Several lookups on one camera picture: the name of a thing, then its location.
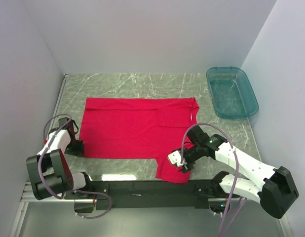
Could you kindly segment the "red t shirt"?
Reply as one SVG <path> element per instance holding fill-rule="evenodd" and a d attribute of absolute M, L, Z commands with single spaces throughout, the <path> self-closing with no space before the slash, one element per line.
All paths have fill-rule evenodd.
<path fill-rule="evenodd" d="M 186 130 L 196 123 L 199 105 L 190 98 L 87 98 L 79 139 L 84 157 L 110 159 L 155 159 L 156 178 L 186 183 L 168 160 L 181 147 Z"/>

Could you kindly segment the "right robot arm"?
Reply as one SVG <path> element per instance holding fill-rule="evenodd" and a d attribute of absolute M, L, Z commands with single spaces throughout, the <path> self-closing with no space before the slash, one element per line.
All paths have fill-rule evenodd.
<path fill-rule="evenodd" d="M 270 216 L 281 219 L 299 197 L 289 169 L 267 165 L 235 146 L 219 134 L 209 136 L 199 125 L 193 126 L 184 135 L 192 143 L 190 148 L 180 148 L 168 155 L 172 165 L 187 173 L 195 162 L 209 157 L 235 170 L 232 175 L 221 171 L 213 179 L 213 195 L 222 197 L 234 193 L 261 205 Z"/>

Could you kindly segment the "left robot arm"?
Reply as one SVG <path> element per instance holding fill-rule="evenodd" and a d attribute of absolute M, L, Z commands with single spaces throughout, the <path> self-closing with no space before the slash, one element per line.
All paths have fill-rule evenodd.
<path fill-rule="evenodd" d="M 42 150 L 26 160 L 33 194 L 37 200 L 52 196 L 61 199 L 75 190 L 81 198 L 88 198 L 93 194 L 90 177 L 85 172 L 72 173 L 65 159 L 65 154 L 84 155 L 84 143 L 76 139 L 78 126 L 69 117 L 58 119 L 58 123 Z"/>

